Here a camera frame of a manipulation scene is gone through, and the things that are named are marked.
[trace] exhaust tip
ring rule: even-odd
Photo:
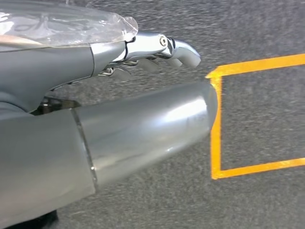
[[[212,85],[206,83],[203,84],[203,93],[207,107],[209,129],[212,130],[217,115],[217,93]]]

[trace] chrome part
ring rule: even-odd
[[[209,83],[75,109],[99,186],[200,141],[209,133],[216,110],[216,92]]]
[[[155,32],[139,32],[133,41],[127,43],[125,61],[136,61],[142,58],[152,57],[166,49],[160,44],[160,38],[165,37]]]

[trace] plastic wrap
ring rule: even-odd
[[[0,0],[0,43],[28,46],[87,46],[129,41],[138,32],[132,17],[66,4]]]

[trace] gray road surface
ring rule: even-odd
[[[96,0],[188,41],[197,69],[137,70],[56,92],[93,104],[206,80],[219,65],[305,53],[302,0]],[[305,65],[224,79],[223,169],[305,157]],[[60,209],[58,229],[303,229],[305,167],[212,180],[209,140]]]

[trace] motorcycle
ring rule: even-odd
[[[46,92],[89,77],[128,80],[164,61],[197,67],[192,46],[139,31],[133,18],[27,0],[0,1],[0,228],[53,212],[207,136],[206,83],[81,106]]]

